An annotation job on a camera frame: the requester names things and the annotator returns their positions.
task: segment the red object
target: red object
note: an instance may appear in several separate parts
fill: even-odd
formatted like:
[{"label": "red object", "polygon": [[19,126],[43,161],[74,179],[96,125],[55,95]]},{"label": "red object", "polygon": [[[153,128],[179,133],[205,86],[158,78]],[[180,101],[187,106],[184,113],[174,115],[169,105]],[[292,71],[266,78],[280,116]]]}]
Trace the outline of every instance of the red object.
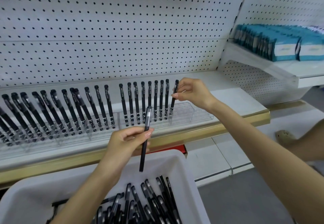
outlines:
[{"label": "red object", "polygon": [[171,149],[176,149],[176,150],[179,150],[179,151],[182,152],[182,153],[186,153],[186,148],[185,148],[184,145],[175,146],[175,147],[170,147],[170,148],[166,148],[166,149],[159,150],[159,151],[156,151],[156,152],[162,152],[162,151],[171,150]]}]

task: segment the person's right hand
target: person's right hand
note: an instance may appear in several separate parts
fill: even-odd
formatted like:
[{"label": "person's right hand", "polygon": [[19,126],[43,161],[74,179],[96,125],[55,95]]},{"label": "person's right hand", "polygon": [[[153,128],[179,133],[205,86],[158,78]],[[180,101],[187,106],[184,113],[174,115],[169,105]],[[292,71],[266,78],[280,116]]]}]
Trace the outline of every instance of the person's right hand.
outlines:
[{"label": "person's right hand", "polygon": [[211,113],[211,108],[218,102],[202,80],[187,77],[180,80],[178,91],[172,94],[172,97],[180,101],[188,100],[209,113]]}]

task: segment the clear acrylic pen holder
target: clear acrylic pen holder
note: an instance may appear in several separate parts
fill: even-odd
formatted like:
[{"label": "clear acrylic pen holder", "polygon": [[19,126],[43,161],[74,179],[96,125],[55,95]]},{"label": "clear acrylic pen holder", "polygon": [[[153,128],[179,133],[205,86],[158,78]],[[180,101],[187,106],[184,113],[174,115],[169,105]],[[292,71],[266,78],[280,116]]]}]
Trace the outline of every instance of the clear acrylic pen holder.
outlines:
[{"label": "clear acrylic pen holder", "polygon": [[[143,111],[140,110],[139,115],[136,111],[133,117],[130,111],[127,111],[127,122],[125,121],[123,112],[113,113],[113,117],[99,119],[94,116],[91,120],[85,119],[77,122],[70,119],[70,123],[62,124],[54,122],[53,125],[46,123],[45,127],[37,124],[37,128],[28,129],[19,127],[19,130],[6,133],[0,130],[0,157],[1,159],[13,158],[27,154],[45,152],[63,147],[88,144],[95,141],[106,141],[108,143],[109,136],[115,130],[130,128],[132,126],[144,126]],[[154,108],[152,109],[150,127],[155,129],[155,133],[167,132],[168,129],[187,128],[190,124],[199,124],[204,121],[210,121],[213,115],[205,110],[193,107],[189,102],[178,103],[174,105],[173,111],[168,106],[167,111],[163,106],[160,113],[159,107],[154,116]]]}]

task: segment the stack of teal packages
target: stack of teal packages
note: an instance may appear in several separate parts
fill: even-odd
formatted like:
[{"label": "stack of teal packages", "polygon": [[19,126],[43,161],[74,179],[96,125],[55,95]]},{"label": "stack of teal packages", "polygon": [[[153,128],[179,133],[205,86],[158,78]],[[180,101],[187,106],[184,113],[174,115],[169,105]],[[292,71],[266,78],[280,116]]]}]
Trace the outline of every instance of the stack of teal packages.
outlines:
[{"label": "stack of teal packages", "polygon": [[321,28],[281,25],[237,25],[234,42],[270,61],[324,60]]}]

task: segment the person's left arm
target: person's left arm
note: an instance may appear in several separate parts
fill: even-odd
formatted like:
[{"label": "person's left arm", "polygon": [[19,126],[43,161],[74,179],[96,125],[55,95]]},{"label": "person's left arm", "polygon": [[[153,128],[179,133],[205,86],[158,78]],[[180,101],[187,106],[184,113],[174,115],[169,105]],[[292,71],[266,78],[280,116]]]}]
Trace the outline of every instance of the person's left arm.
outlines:
[{"label": "person's left arm", "polygon": [[119,181],[134,150],[151,137],[153,130],[144,132],[144,127],[132,127],[113,132],[100,163],[51,224],[91,223],[100,203]]}]

